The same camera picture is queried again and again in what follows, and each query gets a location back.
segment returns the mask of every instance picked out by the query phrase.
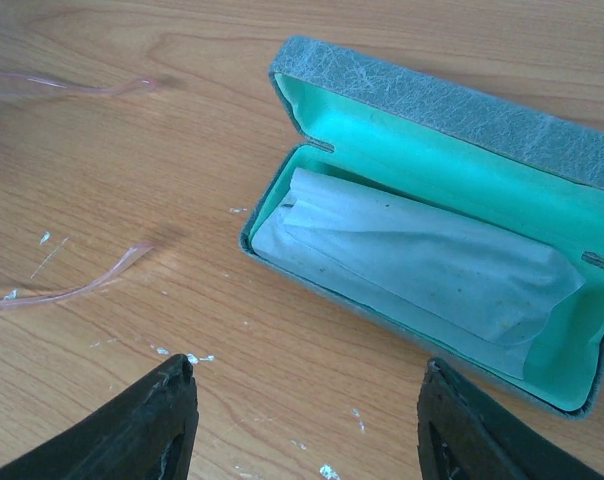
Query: folded cleaning cloth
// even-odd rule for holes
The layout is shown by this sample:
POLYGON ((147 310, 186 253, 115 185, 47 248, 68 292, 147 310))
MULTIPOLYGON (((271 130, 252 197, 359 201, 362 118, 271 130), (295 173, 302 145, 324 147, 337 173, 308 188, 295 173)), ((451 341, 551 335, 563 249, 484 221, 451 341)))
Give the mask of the folded cleaning cloth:
POLYGON ((584 284, 548 245, 300 168, 251 244, 294 275, 516 378, 553 308, 584 284))

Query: gray textured surface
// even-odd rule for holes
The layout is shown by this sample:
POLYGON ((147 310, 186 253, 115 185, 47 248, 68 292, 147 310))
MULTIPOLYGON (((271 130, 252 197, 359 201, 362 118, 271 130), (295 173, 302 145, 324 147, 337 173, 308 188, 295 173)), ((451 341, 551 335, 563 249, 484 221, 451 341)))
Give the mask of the gray textured surface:
MULTIPOLYGON (((514 161, 604 190, 604 133, 307 37, 290 38, 275 58, 270 73, 276 91, 273 74, 282 73, 478 145, 514 161)), ((293 119, 290 105, 281 92, 278 91, 278 94, 293 119)), ((304 134, 299 125, 296 125, 296 128, 304 134)), ((247 255, 313 292, 395 332, 427 352, 444 358, 454 367, 483 377, 503 390, 546 410, 572 419, 583 418, 591 412, 604 376, 604 337, 600 345, 598 370, 587 400, 578 410, 564 411, 483 368, 452 355, 356 302, 304 278, 291 275, 258 257, 249 242, 251 228, 266 197, 294 152, 295 148, 275 173, 271 184, 240 233, 240 247, 247 255)), ((604 259, 589 260, 590 263, 604 268, 604 259)))
POLYGON ((597 130, 307 37, 290 38, 271 71, 604 190, 597 130))

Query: wood grain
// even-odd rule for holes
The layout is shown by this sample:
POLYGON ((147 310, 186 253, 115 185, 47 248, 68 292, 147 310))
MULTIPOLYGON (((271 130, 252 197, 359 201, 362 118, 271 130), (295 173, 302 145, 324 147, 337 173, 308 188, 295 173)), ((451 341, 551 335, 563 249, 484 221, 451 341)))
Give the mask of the wood grain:
MULTIPOLYGON (((604 129, 604 0, 0 0, 0 70, 168 85, 0 101, 0 296, 79 285, 158 244, 101 291, 0 313, 0 465, 160 363, 153 345, 215 356, 196 367, 191 478, 313 479, 325 463, 419 478, 427 355, 236 246, 246 213, 231 209, 298 141, 265 73, 296 33, 604 129)), ((604 474, 604 388, 579 423, 486 388, 604 474)))

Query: black plier jaw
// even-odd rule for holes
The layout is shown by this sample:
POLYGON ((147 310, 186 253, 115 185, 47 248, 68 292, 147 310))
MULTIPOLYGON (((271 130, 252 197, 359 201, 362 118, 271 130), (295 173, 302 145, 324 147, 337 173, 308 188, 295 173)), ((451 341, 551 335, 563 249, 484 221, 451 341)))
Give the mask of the black plier jaw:
POLYGON ((604 480, 439 358, 422 383, 418 438, 424 480, 604 480))
POLYGON ((0 468, 0 480, 186 480, 198 401, 174 355, 80 423, 0 468))

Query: pink plastic strip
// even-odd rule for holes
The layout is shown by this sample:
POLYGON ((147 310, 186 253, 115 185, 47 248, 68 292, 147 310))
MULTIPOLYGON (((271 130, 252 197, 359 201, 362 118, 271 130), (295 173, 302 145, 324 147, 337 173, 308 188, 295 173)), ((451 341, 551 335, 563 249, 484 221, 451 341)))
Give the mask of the pink plastic strip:
POLYGON ((0 73, 0 97, 20 96, 64 96, 101 95, 117 96, 133 92, 148 92, 158 88, 152 78, 139 77, 112 87, 84 87, 34 75, 21 73, 0 73))
POLYGON ((128 252, 120 258, 111 270, 106 272, 100 278, 93 280, 88 285, 79 288, 73 288, 61 293, 55 293, 51 295, 36 295, 33 297, 16 298, 12 300, 0 300, 0 310, 10 310, 14 308, 31 307, 35 305, 42 305, 45 303, 59 302, 61 300, 68 300, 78 295, 84 295, 86 293, 101 287, 108 281, 120 275, 124 270, 129 268, 137 259, 142 255, 146 254, 153 248, 150 243, 139 243, 129 249, 128 252))

